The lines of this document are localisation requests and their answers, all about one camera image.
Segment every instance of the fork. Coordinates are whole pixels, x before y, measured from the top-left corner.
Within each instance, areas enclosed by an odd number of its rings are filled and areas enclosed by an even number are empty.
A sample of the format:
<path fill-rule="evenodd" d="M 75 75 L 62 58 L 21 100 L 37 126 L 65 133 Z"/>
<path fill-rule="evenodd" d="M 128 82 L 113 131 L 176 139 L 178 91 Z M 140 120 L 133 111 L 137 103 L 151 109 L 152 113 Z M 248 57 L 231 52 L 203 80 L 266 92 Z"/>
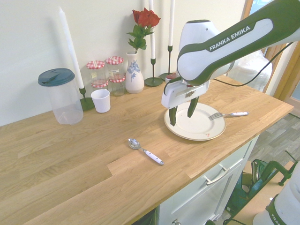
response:
<path fill-rule="evenodd" d="M 219 117 L 237 117 L 237 116 L 247 116 L 249 115 L 249 112 L 233 112 L 231 114 L 222 114 L 220 112 L 216 112 L 212 114 L 208 119 L 214 120 Z"/>

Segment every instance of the glass jar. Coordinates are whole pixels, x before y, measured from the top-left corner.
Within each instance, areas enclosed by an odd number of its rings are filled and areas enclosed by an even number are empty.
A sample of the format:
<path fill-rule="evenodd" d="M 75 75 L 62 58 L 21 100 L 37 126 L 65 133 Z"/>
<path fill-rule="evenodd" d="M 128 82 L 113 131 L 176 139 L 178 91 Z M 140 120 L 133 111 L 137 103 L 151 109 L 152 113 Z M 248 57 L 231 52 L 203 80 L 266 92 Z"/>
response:
<path fill-rule="evenodd" d="M 91 61 L 86 65 L 90 73 L 90 84 L 93 90 L 107 89 L 108 80 L 105 76 L 105 63 L 103 61 Z"/>
<path fill-rule="evenodd" d="M 122 80 L 124 77 L 123 58 L 119 56 L 108 57 L 105 62 L 110 80 Z"/>
<path fill-rule="evenodd" d="M 122 96 L 125 94 L 125 79 L 126 77 L 123 76 L 122 79 L 114 80 L 109 78 L 109 81 L 112 84 L 112 94 L 115 96 Z"/>

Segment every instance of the black cable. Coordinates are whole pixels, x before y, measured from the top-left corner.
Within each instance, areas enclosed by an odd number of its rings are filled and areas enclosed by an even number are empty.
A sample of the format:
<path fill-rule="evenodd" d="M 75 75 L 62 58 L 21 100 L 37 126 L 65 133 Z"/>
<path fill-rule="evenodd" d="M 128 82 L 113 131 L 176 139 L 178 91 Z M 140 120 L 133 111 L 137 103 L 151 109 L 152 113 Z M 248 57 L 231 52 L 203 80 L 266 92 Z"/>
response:
<path fill-rule="evenodd" d="M 283 49 L 281 49 L 271 60 L 270 62 L 268 62 L 259 72 L 257 75 L 255 75 L 255 77 L 253 77 L 250 81 L 248 81 L 247 83 L 244 83 L 244 84 L 240 84 L 240 85 L 235 85 L 235 84 L 231 84 L 231 83 L 227 83 L 227 82 L 224 82 L 224 81 L 221 81 L 221 80 L 217 80 L 217 79 L 213 79 L 213 80 L 216 80 L 216 81 L 219 81 L 221 83 L 225 83 L 225 84 L 228 84 L 230 86 L 233 86 L 233 87 L 241 87 L 241 86 L 244 86 L 244 85 L 247 85 L 249 84 L 250 82 L 252 82 L 255 78 L 257 78 L 259 76 L 259 74 L 281 53 L 283 52 L 288 46 L 290 46 L 293 42 L 289 43 L 287 46 L 285 46 Z"/>
<path fill-rule="evenodd" d="M 246 225 L 246 224 L 244 224 L 240 221 L 237 221 L 236 219 L 226 219 L 226 220 L 224 220 L 223 225 L 227 225 L 230 221 L 234 221 L 234 222 L 237 222 L 239 224 Z"/>

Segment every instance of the wooden countertop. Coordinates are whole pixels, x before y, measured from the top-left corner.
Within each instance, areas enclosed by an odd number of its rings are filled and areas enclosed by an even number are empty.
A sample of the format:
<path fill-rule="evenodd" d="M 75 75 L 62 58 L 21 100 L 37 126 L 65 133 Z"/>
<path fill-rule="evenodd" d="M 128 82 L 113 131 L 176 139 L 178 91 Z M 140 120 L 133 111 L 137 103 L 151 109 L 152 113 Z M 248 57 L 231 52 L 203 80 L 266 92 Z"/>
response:
<path fill-rule="evenodd" d="M 165 126 L 163 88 L 111 97 L 109 112 L 86 111 L 73 126 L 47 112 L 0 127 L 0 224 L 130 225 L 293 109 L 250 87 L 212 81 L 199 102 L 250 114 L 196 142 Z M 131 149 L 128 138 L 165 165 Z"/>

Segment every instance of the red rose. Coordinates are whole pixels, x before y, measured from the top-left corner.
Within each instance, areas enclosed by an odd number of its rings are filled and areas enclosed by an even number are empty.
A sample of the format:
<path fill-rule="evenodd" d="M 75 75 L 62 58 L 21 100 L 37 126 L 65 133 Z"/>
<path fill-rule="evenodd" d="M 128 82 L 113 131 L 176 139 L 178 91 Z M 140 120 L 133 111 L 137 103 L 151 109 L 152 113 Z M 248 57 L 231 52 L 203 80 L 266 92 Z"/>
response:
<path fill-rule="evenodd" d="M 161 19 L 152 10 L 146 8 L 141 12 L 133 10 L 133 15 L 135 22 L 142 27 L 155 27 Z"/>
<path fill-rule="evenodd" d="M 135 19 L 135 22 L 139 23 L 139 17 L 140 17 L 140 11 L 132 10 L 133 11 L 133 17 Z"/>

